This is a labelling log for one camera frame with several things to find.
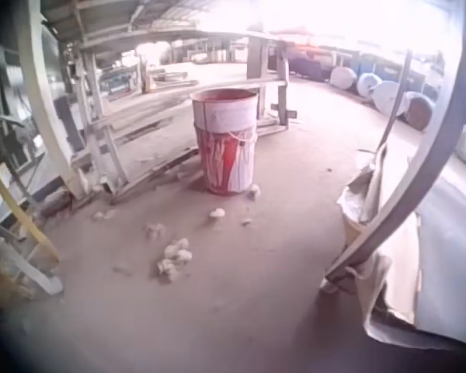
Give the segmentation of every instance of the concrete floor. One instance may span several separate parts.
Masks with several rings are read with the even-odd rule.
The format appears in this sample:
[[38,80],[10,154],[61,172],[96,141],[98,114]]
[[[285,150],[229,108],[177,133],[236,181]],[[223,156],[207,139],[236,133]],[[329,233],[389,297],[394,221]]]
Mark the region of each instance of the concrete floor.
[[[466,371],[456,354],[370,339],[353,297],[318,296],[344,242],[336,199],[356,172],[356,150],[374,149],[386,123],[358,101],[295,78],[289,107],[300,119],[259,139],[257,201],[207,193],[193,159],[171,172],[188,177],[149,187],[110,220],[91,219],[108,208],[96,201],[50,221],[65,292],[12,310],[6,339],[37,371]],[[420,137],[402,124],[394,136]],[[211,224],[216,207],[226,216]],[[166,236],[147,240],[147,223],[164,224]],[[163,283],[156,260],[181,237],[193,260]],[[134,274],[114,273],[119,263]]]

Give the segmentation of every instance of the large paper roll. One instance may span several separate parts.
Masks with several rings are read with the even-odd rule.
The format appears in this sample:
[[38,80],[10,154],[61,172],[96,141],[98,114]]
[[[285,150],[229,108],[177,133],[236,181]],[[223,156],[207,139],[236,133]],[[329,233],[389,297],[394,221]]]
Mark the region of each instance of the large paper roll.
[[350,68],[334,68],[329,83],[336,88],[349,89],[357,81],[357,74]]
[[365,99],[371,98],[372,89],[382,83],[381,78],[372,72],[365,72],[357,81],[357,93]]
[[[386,117],[391,115],[391,109],[394,107],[397,91],[398,83],[386,80],[381,84],[378,84],[371,94],[374,105],[380,111],[380,113]],[[401,104],[398,107],[397,116],[403,114],[408,108],[409,99],[406,95],[403,95]]]

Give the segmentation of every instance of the bucket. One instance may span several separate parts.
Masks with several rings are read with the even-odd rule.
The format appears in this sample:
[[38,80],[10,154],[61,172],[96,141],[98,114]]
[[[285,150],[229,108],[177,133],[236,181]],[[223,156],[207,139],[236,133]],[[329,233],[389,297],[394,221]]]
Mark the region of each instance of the bucket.
[[212,89],[192,95],[196,142],[207,188],[220,195],[247,190],[254,177],[257,95]]

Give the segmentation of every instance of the wooden plank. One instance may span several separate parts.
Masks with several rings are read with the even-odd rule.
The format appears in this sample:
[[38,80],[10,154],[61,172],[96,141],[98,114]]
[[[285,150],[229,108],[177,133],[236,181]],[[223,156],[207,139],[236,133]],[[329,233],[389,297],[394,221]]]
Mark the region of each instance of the wooden plank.
[[140,175],[135,180],[130,181],[126,186],[117,191],[116,196],[111,200],[112,203],[117,203],[120,198],[128,194],[132,189],[142,183],[150,183],[153,180],[156,180],[160,176],[173,167],[176,167],[178,164],[185,162],[187,159],[198,155],[199,149],[196,145],[189,146],[180,150],[178,153],[172,154],[167,157],[168,160],[161,162],[159,165],[156,165],[149,169],[147,172]]

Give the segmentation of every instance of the debris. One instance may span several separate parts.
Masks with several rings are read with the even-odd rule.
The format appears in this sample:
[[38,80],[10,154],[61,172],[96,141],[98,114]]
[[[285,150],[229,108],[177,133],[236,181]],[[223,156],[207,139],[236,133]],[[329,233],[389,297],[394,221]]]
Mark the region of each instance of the debris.
[[179,239],[173,241],[164,249],[164,257],[166,259],[174,259],[180,250],[187,250],[189,246],[188,239]]
[[173,282],[178,278],[179,272],[176,269],[176,266],[170,259],[163,259],[157,263],[158,272],[168,277],[168,279]]
[[98,221],[98,220],[109,220],[111,219],[114,215],[116,214],[116,209],[112,208],[110,210],[107,210],[105,212],[98,211],[92,216],[92,220]]
[[125,274],[126,276],[133,276],[134,273],[127,263],[118,263],[112,267],[112,270],[118,274]]
[[187,250],[190,243],[188,242],[188,239],[179,239],[178,241],[175,241],[175,245],[177,245],[180,250]]
[[252,224],[252,219],[251,218],[245,218],[242,220],[242,226],[243,227],[246,227],[247,225],[251,225]]
[[176,253],[176,257],[174,259],[175,264],[188,264],[189,261],[193,258],[193,254],[188,250],[179,250]]
[[158,224],[147,224],[145,227],[147,237],[150,239],[160,239],[165,233],[165,226],[161,223]]
[[251,200],[256,200],[261,195],[261,188],[257,184],[253,184],[249,190],[249,198]]
[[224,218],[224,216],[226,215],[226,211],[223,210],[222,208],[217,208],[213,211],[210,212],[209,216],[213,219],[220,219],[220,218]]
[[111,219],[115,214],[116,214],[116,209],[112,208],[106,211],[105,216],[103,218],[108,220],[108,219]]
[[150,162],[150,161],[153,161],[153,160],[154,160],[154,157],[136,158],[136,161],[139,162],[139,163],[146,163],[146,162]]

